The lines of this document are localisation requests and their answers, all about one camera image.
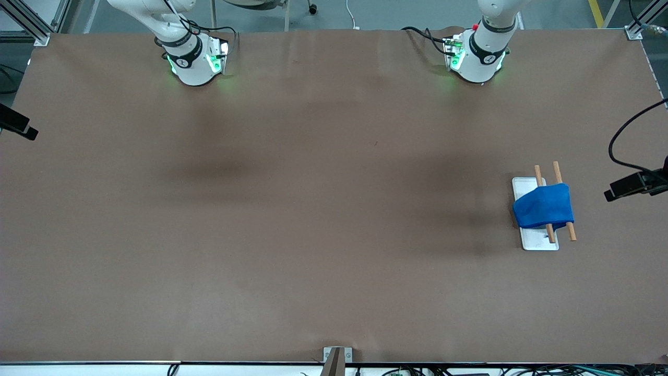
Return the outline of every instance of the blue cloth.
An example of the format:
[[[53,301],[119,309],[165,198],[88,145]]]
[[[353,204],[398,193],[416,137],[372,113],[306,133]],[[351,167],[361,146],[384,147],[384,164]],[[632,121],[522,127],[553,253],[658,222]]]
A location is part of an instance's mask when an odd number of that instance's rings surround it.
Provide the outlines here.
[[[566,222],[575,222],[570,191],[564,183],[534,189],[515,201],[512,210],[521,228],[536,228],[551,223],[554,229],[558,229]]]

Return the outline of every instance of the wooden dowel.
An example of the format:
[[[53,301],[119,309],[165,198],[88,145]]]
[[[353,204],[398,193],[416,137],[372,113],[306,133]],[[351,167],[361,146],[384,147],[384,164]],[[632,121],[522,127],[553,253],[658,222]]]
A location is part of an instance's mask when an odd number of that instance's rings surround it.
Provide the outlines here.
[[[561,178],[561,170],[559,169],[559,162],[554,161],[552,162],[552,166],[554,167],[554,174],[556,175],[556,182],[557,183],[563,183],[563,179]],[[566,222],[566,227],[568,228],[568,236],[572,242],[577,241],[577,237],[575,236],[575,226],[573,225],[573,222]]]
[[[534,171],[536,172],[536,184],[538,184],[539,187],[542,187],[543,183],[542,175],[540,174],[540,166],[535,165]],[[554,236],[554,228],[552,228],[552,224],[548,223],[545,227],[547,229],[547,237],[550,240],[550,243],[556,243],[556,237]]]

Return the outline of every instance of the black device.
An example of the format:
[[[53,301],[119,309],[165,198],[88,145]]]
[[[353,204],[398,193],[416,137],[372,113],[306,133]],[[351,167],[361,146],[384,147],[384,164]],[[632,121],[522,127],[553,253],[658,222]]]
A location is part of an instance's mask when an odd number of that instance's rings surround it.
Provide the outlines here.
[[[638,171],[623,179],[610,184],[610,190],[605,191],[608,202],[636,193],[649,193],[650,196],[668,191],[668,157],[663,168],[654,171]]]
[[[37,138],[37,129],[28,125],[30,119],[0,104],[0,128],[14,132],[21,137],[34,141]]]

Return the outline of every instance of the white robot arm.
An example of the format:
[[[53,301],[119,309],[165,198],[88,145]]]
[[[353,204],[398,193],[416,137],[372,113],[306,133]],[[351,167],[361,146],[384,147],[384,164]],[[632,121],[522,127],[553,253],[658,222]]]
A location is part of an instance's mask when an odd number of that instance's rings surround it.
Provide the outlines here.
[[[482,20],[455,35],[446,46],[454,56],[446,64],[463,79],[485,82],[501,68],[510,38],[517,30],[517,13],[531,0],[478,0]]]
[[[181,12],[196,0],[107,0],[148,27],[167,51],[172,72],[186,85],[199,86],[223,72],[227,41],[210,37],[187,24]]]

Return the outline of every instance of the table surface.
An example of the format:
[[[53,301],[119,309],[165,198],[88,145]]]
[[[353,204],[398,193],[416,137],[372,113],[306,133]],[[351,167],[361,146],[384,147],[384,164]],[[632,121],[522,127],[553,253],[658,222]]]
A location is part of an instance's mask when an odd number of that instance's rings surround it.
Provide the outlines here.
[[[623,31],[519,31],[483,86],[402,31],[242,35],[198,88],[152,39],[33,53],[39,136],[0,137],[0,360],[663,361],[668,195],[603,196],[631,173],[610,137],[660,99]],[[619,158],[659,167],[666,120]],[[511,179],[552,161],[578,242],[526,252]]]

